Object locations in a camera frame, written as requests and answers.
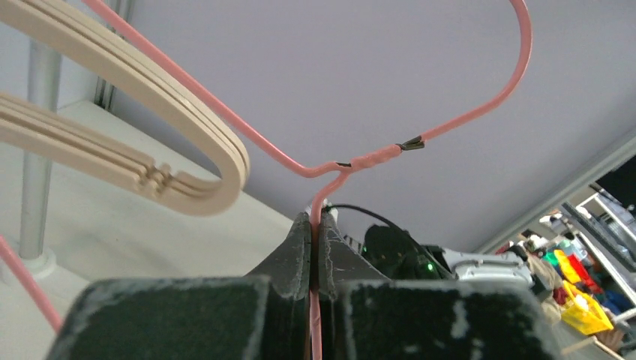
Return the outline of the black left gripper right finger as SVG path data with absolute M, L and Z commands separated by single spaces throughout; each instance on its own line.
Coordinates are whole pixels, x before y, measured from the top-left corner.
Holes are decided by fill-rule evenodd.
M 317 245 L 324 359 L 560 359 L 527 286 L 391 280 L 346 244 L 329 213 Z

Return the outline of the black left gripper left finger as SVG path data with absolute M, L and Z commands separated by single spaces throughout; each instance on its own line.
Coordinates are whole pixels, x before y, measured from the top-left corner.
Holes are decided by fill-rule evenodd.
M 242 277 L 113 278 L 75 299 L 49 359 L 309 359 L 311 225 Z

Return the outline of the pink wire hanger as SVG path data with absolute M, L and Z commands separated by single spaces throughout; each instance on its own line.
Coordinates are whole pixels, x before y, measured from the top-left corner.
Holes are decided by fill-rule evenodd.
M 53 304 L 45 292 L 33 278 L 31 272 L 26 268 L 20 257 L 14 253 L 3 236 L 1 236 L 1 259 L 22 285 L 22 288 L 29 294 L 31 300 L 36 304 L 52 330 L 58 332 L 63 324 L 62 318 L 53 307 Z
M 348 163 L 338 163 L 330 161 L 315 167 L 304 166 L 290 156 L 282 152 L 272 142 L 267 140 L 258 131 L 253 129 L 246 121 L 240 118 L 222 101 L 218 100 L 210 91 L 196 81 L 189 73 L 179 67 L 170 57 L 159 50 L 146 37 L 141 35 L 132 25 L 123 20 L 114 10 L 103 1 L 87 1 L 86 5 L 91 8 L 101 19 L 111 25 L 121 35 L 130 41 L 138 50 L 142 51 L 152 61 L 160 65 L 166 72 L 173 76 L 179 83 L 190 90 L 199 100 L 213 110 L 226 122 L 245 135 L 252 143 L 262 149 L 267 155 L 276 160 L 279 164 L 291 170 L 298 176 L 312 179 L 323 176 L 327 173 L 336 172 L 337 178 L 321 189 L 313 198 L 311 203 L 310 223 L 311 223 L 311 266 L 310 266 L 310 310 L 309 310 L 309 333 L 312 359 L 324 359 L 326 342 L 323 339 L 323 320 L 321 318 L 320 298 L 319 298 L 319 278 L 318 278 L 318 247 L 319 247 L 319 225 L 323 201 L 328 195 L 333 194 L 341 188 L 347 179 L 353 174 L 362 170 L 370 169 L 378 164 L 390 161 L 398 157 L 405 151 L 421 149 L 426 141 L 432 140 L 455 128 L 465 125 L 500 106 L 515 90 L 523 78 L 530 61 L 533 45 L 533 30 L 530 13 L 524 0 L 517 0 L 511 3 L 517 16 L 520 29 L 520 53 L 516 67 L 510 80 L 502 88 L 501 92 L 488 102 L 476 107 L 463 115 L 453 118 L 435 128 L 425 131 L 415 138 L 396 145 L 388 145 L 379 150 L 354 157 Z

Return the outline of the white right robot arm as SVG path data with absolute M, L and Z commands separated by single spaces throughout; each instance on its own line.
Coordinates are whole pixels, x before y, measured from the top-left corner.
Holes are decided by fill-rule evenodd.
M 461 253 L 419 244 L 396 226 L 370 226 L 363 241 L 345 242 L 376 270 L 392 280 L 499 281 L 528 286 L 539 299 L 552 295 L 548 277 L 530 268 L 530 258 L 518 246 L 495 255 Z

